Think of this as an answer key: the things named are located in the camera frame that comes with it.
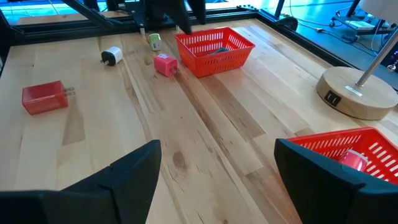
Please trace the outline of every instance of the red basket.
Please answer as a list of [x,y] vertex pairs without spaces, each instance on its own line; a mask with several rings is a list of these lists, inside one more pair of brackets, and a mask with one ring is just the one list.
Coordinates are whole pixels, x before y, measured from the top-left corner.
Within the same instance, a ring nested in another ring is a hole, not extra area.
[[[177,34],[182,62],[196,77],[242,67],[254,44],[229,27]],[[211,54],[220,48],[229,51]]]
[[375,128],[333,131],[288,140],[337,161],[345,151],[353,149],[368,158],[365,173],[398,184],[397,148]]

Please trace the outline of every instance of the object in basket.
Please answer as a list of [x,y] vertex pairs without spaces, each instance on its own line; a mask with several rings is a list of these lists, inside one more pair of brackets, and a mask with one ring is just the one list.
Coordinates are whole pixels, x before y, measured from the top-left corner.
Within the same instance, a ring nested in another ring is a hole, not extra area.
[[368,165],[368,162],[369,162],[368,159],[364,155],[352,149],[343,153],[340,159],[341,164],[344,164],[361,172],[365,170],[366,166]]
[[159,54],[154,59],[155,69],[166,77],[174,75],[178,70],[177,59],[166,54]]
[[30,115],[68,106],[67,95],[73,88],[65,89],[61,81],[26,87],[22,90],[22,105]]
[[148,42],[150,45],[150,48],[153,51],[158,51],[162,49],[162,40],[160,39],[159,34],[151,34],[148,36]]
[[228,51],[228,49],[226,49],[226,48],[222,47],[222,48],[220,48],[220,49],[216,50],[215,52],[213,52],[213,53],[211,53],[211,54],[217,54],[217,53],[221,53],[221,52],[227,52],[227,51]]

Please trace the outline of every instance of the lamp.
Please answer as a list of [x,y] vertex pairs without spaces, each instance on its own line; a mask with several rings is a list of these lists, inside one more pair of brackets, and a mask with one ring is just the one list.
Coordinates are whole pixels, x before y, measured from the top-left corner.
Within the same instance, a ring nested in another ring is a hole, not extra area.
[[[398,23],[397,0],[362,0],[359,6],[376,17]],[[372,74],[397,41],[398,30],[365,72],[348,67],[327,69],[318,81],[318,94],[334,109],[349,116],[368,120],[385,117],[398,104],[398,95]]]

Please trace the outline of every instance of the wooden lamp base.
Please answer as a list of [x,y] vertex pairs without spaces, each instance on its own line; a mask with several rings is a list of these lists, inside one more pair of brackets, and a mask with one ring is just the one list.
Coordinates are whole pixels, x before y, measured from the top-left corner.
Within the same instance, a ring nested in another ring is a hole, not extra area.
[[398,104],[398,94],[374,75],[363,87],[355,85],[362,75],[363,71],[353,68],[329,68],[319,79],[317,92],[327,104],[344,114],[366,120],[382,119]]

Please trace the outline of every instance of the pink wall charger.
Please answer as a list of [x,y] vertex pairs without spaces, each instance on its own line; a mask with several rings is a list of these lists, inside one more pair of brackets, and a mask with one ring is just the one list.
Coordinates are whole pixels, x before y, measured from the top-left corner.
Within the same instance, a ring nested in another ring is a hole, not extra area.
[[154,59],[155,70],[166,77],[174,75],[178,70],[177,59],[166,54],[159,54]]

